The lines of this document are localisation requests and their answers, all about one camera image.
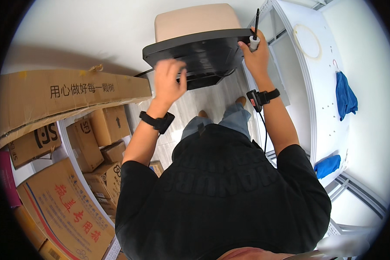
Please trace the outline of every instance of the t-shirt sleeve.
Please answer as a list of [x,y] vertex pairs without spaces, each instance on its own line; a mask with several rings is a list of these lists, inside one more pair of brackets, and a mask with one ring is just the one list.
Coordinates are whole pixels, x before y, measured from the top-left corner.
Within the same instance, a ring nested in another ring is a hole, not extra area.
[[277,157],[277,170],[291,189],[307,203],[314,227],[312,236],[323,236],[331,215],[331,200],[318,181],[305,151],[297,144],[283,149]]
[[129,222],[138,214],[151,194],[158,177],[146,165],[127,161],[121,166],[121,188],[115,215],[115,229]]

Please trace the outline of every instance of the black plastic panel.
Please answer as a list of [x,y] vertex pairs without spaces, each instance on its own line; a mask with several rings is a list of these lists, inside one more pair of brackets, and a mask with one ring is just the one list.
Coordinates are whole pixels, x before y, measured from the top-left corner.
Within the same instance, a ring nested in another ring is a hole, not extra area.
[[187,88],[219,83],[240,67],[243,52],[237,42],[249,43],[250,29],[226,29],[185,35],[146,46],[143,59],[152,67],[159,60],[174,58],[187,66]]

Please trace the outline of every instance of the hanging blue cloth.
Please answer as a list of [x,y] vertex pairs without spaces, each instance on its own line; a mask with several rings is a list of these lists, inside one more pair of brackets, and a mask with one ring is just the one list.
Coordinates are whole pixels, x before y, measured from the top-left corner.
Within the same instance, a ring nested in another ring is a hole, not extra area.
[[347,77],[340,71],[337,72],[337,88],[335,89],[337,95],[337,105],[339,120],[342,121],[346,114],[358,110],[357,97],[348,85]]
[[318,163],[314,167],[314,171],[317,172],[317,178],[322,179],[328,174],[334,172],[339,168],[339,164],[341,162],[341,156],[339,154],[328,157],[324,159],[322,162]]

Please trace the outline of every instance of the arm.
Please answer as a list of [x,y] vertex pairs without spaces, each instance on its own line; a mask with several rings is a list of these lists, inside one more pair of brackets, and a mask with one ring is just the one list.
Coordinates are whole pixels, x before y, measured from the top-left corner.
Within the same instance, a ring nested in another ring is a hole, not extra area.
[[[267,74],[267,64],[269,62],[269,49],[263,33],[258,30],[257,36],[260,38],[260,44],[255,52],[250,52],[248,46],[243,42],[238,42],[244,53],[245,64],[253,76],[260,92],[273,91],[273,86],[269,75]],[[269,104],[263,106],[263,115],[266,121],[267,132],[275,148],[276,155],[286,147],[292,144],[298,144],[299,140],[295,126],[279,97],[272,99]]]
[[[176,82],[179,70],[186,64],[174,59],[161,60],[155,66],[156,97],[152,100],[147,115],[153,118],[162,118],[166,115],[173,102],[186,91],[186,70],[180,75],[180,84]],[[125,149],[123,164],[127,161],[136,161],[149,165],[155,152],[159,131],[146,122],[140,121],[130,143]]]

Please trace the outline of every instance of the red stripe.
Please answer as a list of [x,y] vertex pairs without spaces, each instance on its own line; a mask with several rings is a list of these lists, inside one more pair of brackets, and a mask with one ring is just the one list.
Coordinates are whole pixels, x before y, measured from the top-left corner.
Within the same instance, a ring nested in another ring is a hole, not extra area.
[[31,204],[35,208],[36,214],[39,216],[40,221],[42,222],[43,226],[45,227],[46,234],[53,240],[54,242],[60,249],[62,249],[63,252],[65,252],[70,258],[74,260],[79,260],[77,257],[75,257],[64,245],[62,245],[58,239],[53,235],[52,231],[49,229],[47,225],[45,225],[45,220],[42,218],[42,215],[39,213],[39,210],[36,207],[36,204],[34,203],[32,197],[30,196],[29,192],[26,190],[26,187],[23,185],[24,190],[26,191],[27,196],[30,199]]

